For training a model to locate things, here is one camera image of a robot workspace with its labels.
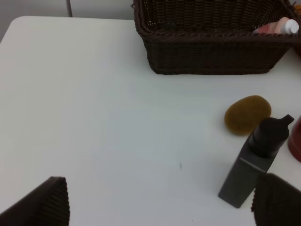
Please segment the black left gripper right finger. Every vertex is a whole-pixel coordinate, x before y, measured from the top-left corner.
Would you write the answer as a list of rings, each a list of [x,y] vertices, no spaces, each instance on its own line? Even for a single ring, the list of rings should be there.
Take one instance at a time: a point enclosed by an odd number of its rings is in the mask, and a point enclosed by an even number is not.
[[[299,226],[301,191],[274,174],[257,179],[251,211],[257,226]]]

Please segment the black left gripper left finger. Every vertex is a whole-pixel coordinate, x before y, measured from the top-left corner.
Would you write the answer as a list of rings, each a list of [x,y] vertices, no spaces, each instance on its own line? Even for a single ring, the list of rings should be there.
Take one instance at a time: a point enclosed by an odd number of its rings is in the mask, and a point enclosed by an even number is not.
[[[70,206],[65,177],[50,177],[0,214],[2,226],[68,226]]]

